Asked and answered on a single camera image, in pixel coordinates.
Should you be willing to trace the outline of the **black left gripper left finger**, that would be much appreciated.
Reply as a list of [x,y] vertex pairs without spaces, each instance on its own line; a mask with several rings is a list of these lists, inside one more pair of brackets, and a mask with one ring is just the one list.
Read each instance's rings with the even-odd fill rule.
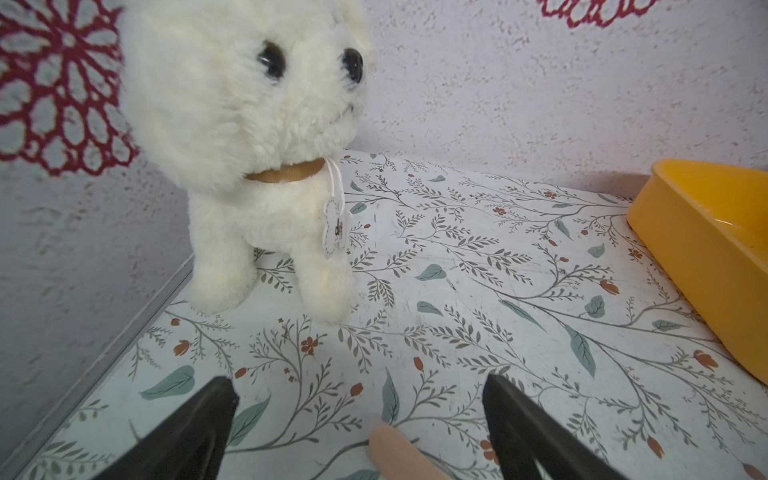
[[215,377],[95,480],[215,480],[239,405]]

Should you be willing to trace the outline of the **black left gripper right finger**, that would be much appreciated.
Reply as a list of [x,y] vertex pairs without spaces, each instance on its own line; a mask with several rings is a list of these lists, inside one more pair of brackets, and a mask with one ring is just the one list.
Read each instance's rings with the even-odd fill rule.
[[505,479],[625,480],[510,380],[487,377],[482,403],[490,443]]

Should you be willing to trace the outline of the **pink fruit knife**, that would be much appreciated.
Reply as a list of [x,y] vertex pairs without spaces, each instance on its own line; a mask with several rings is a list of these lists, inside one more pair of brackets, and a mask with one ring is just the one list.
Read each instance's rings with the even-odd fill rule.
[[368,456],[384,479],[448,480],[398,429],[377,427],[368,443]]

